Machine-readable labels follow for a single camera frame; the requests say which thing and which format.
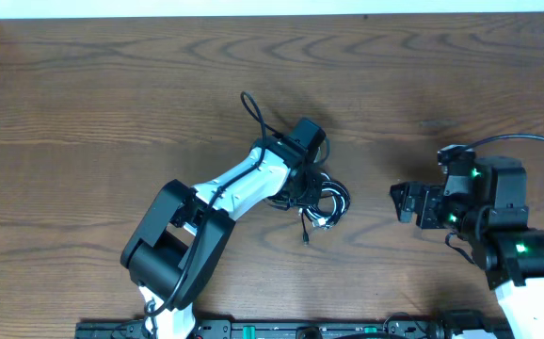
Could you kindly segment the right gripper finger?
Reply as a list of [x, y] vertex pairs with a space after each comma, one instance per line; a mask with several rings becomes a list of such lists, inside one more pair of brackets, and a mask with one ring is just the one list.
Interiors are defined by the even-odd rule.
[[403, 190], [392, 190], [391, 198], [395, 207], [397, 219], [402, 223], [408, 223], [408, 195]]
[[408, 196], [410, 182], [395, 184], [390, 187], [390, 196], [394, 201], [402, 201]]

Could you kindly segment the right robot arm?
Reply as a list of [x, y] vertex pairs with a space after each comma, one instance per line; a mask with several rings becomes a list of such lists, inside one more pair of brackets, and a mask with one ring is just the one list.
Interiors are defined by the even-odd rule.
[[391, 186], [398, 220], [467, 242], [465, 258], [484, 271], [513, 336], [544, 338], [544, 230], [528, 225], [525, 168], [515, 158], [474, 153], [444, 166], [442, 185]]

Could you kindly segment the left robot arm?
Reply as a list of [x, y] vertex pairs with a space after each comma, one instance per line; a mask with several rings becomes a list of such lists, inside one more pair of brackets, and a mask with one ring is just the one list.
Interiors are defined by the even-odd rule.
[[302, 119], [287, 135], [257, 139], [245, 160], [213, 180], [161, 188], [120, 255], [145, 299], [147, 337], [185, 338], [194, 329], [192, 304], [249, 209], [269, 201], [287, 211], [320, 200], [316, 159], [326, 139]]

